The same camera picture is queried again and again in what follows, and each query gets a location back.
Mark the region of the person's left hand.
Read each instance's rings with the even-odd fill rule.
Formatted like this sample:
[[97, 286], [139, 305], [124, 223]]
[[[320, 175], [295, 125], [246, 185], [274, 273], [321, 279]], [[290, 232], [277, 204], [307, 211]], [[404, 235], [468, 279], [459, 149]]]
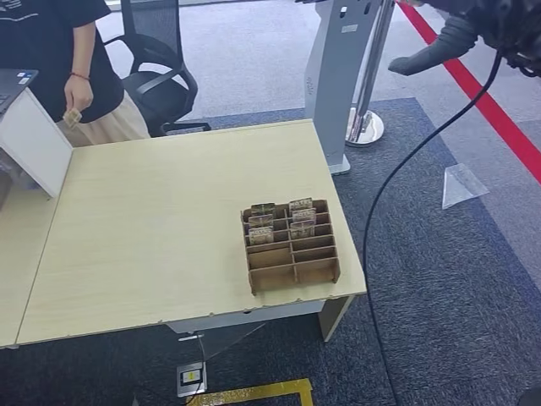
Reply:
[[71, 75], [64, 87], [66, 112], [77, 110], [83, 112], [93, 102], [93, 91], [88, 80]]

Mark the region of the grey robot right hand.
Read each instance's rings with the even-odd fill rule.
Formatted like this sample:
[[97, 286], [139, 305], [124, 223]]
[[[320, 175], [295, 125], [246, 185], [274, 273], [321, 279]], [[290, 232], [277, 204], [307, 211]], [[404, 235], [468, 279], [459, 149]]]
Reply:
[[409, 57], [392, 60], [389, 70], [403, 76], [419, 74], [462, 57], [481, 38], [512, 69], [527, 77], [540, 76], [539, 1], [429, 1], [448, 14], [431, 44]]

